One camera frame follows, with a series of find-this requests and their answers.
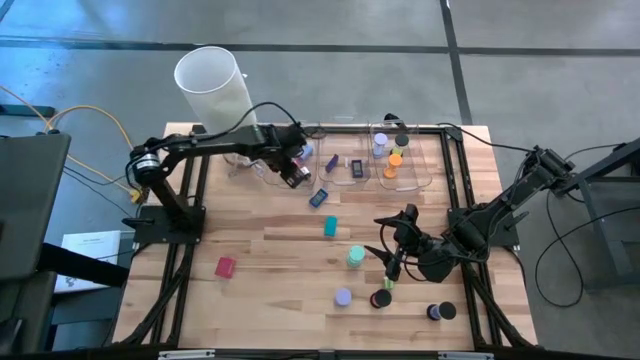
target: white cylinder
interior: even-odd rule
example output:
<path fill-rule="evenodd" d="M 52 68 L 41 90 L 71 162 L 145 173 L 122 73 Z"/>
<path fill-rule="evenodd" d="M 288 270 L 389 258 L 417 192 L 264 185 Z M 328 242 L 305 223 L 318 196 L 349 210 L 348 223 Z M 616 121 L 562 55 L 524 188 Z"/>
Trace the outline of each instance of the white cylinder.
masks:
<path fill-rule="evenodd" d="M 252 106 L 236 59 L 226 49 L 207 46 L 188 53 L 173 76 L 209 134 L 230 129 Z M 255 123 L 252 112 L 242 125 Z"/>

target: small blue block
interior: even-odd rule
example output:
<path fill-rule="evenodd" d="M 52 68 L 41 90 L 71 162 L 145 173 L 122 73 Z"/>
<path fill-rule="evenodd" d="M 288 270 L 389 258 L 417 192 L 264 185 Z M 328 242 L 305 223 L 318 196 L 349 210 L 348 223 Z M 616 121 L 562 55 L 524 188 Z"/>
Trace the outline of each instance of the small blue block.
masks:
<path fill-rule="evenodd" d="M 327 222 L 324 224 L 324 236 L 336 236 L 337 228 L 338 218 L 335 216 L 327 217 Z"/>

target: plastic lid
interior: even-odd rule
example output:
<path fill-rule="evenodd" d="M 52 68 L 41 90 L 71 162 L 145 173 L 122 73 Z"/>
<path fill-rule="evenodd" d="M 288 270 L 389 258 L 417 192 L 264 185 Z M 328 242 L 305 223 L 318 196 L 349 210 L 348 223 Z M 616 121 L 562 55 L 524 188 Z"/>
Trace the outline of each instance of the plastic lid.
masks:
<path fill-rule="evenodd" d="M 396 136 L 396 145 L 407 146 L 409 143 L 409 137 L 405 134 L 399 134 Z"/>
<path fill-rule="evenodd" d="M 376 136 L 373 137 L 373 141 L 378 145 L 386 145 L 389 138 L 383 133 L 377 133 Z"/>
<path fill-rule="evenodd" d="M 380 289 L 373 293 L 373 301 L 379 307 L 389 306 L 391 304 L 391 292 L 386 289 Z"/>
<path fill-rule="evenodd" d="M 360 245 L 352 246 L 349 250 L 349 259 L 355 262 L 364 260 L 364 247 Z"/>
<path fill-rule="evenodd" d="M 389 156 L 389 165 L 400 166 L 402 165 L 402 156 L 398 154 L 392 154 Z"/>
<path fill-rule="evenodd" d="M 351 303 L 351 291 L 347 288 L 340 288 L 336 291 L 336 304 L 347 306 Z"/>
<path fill-rule="evenodd" d="M 448 301 L 445 301 L 438 306 L 438 312 L 443 319 L 451 320 L 456 317 L 456 307 Z"/>

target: wooden plank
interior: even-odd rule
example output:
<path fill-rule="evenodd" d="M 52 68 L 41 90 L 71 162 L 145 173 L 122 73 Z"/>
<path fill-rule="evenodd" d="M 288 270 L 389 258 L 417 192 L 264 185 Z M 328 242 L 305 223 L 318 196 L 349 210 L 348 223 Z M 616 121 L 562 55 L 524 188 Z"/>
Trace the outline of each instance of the wooden plank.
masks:
<path fill-rule="evenodd" d="M 188 133 L 192 124 L 169 123 L 166 133 Z M 465 127 L 489 139 L 484 126 Z M 341 135 L 328 144 L 348 151 L 353 142 Z M 211 158 L 205 203 L 207 223 L 198 245 L 185 305 L 180 338 L 182 347 L 212 348 L 320 348 L 380 350 L 469 350 L 469 330 L 462 276 L 455 268 L 442 284 L 418 283 L 404 272 L 393 290 L 393 302 L 376 310 L 369 296 L 379 289 L 384 268 L 367 254 L 358 269 L 346 265 L 348 249 L 356 244 L 380 247 L 376 217 L 396 214 L 407 202 L 418 205 L 418 225 L 437 235 L 447 227 L 450 207 L 442 149 L 435 136 L 420 136 L 424 161 L 417 173 L 430 184 L 418 193 L 381 188 L 372 177 L 358 189 L 334 187 L 319 209 L 308 205 L 309 190 L 290 191 L 265 183 L 252 170 L 229 177 L 231 167 L 220 156 Z M 501 191 L 491 147 L 465 135 L 467 161 L 476 201 L 488 201 Z M 352 157 L 366 152 L 353 150 Z M 454 172 L 461 186 L 460 169 L 454 156 Z M 169 182 L 177 188 L 183 165 Z M 195 187 L 198 166 L 195 167 Z M 321 186 L 316 181 L 315 188 Z M 464 204 L 464 195 L 460 191 Z M 327 216 L 338 217 L 335 238 L 325 238 Z M 392 229 L 385 230 L 394 247 Z M 123 339 L 155 301 L 166 246 L 153 245 L 135 258 L 114 340 Z M 233 279 L 214 275 L 221 256 L 237 260 Z M 489 269 L 495 298 L 522 334 L 536 341 L 520 269 L 511 254 L 494 249 Z M 348 287 L 353 303 L 347 308 L 333 304 L 335 291 Z M 426 307 L 453 302 L 458 316 L 452 321 L 425 318 Z M 489 338 L 484 307 L 479 306 L 485 338 Z M 173 310 L 165 321 L 168 332 Z"/>

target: concrete floor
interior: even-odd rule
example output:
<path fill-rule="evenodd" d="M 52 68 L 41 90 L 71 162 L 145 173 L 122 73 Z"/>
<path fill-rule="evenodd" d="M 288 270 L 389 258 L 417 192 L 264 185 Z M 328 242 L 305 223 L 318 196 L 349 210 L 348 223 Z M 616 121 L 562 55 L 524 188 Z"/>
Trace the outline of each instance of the concrete floor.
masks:
<path fill-rule="evenodd" d="M 631 0 L 450 0 L 459 46 L 484 48 L 638 49 L 640 3 Z M 0 22 L 2 40 L 136 41 L 280 45 L 447 46 L 438 0 L 15 0 Z M 94 104 L 116 115 L 134 143 L 162 133 L 167 121 L 193 121 L 173 82 L 184 51 L 67 50 L 0 47 L 2 85 L 35 104 L 58 109 Z M 281 103 L 300 119 L 354 116 L 380 119 L 387 112 L 419 123 L 461 123 L 448 54 L 238 51 L 254 102 Z M 640 134 L 640 62 L 637 56 L 461 55 L 474 124 L 488 125 L 495 142 L 551 147 L 562 155 Z M 13 102 L 0 94 L 1 102 Z M 261 112 L 261 121 L 279 119 Z M 2 118 L 0 133 L 30 135 L 36 120 Z M 71 152 L 117 176 L 126 143 L 105 118 L 91 112 L 67 116 Z M 607 154 L 574 159 L 584 168 Z M 522 154 L 496 150 L 503 184 L 513 181 Z M 126 194 L 100 191 L 130 212 Z M 562 233 L 588 219 L 579 204 L 552 199 Z M 553 239 L 544 195 L 524 210 L 519 225 L 528 279 L 540 251 Z M 47 241 L 71 232 L 125 229 L 122 213 L 74 180 L 63 177 Z M 569 241 L 587 278 L 608 264 L 591 229 Z M 575 270 L 556 248 L 543 262 L 542 287 L 558 302 L 573 298 Z M 540 344 L 564 351 L 640 356 L 640 290 L 586 294 L 570 309 L 545 303 L 528 283 Z M 74 336 L 78 326 L 83 336 Z M 99 344 L 104 323 L 61 328 L 56 348 Z"/>

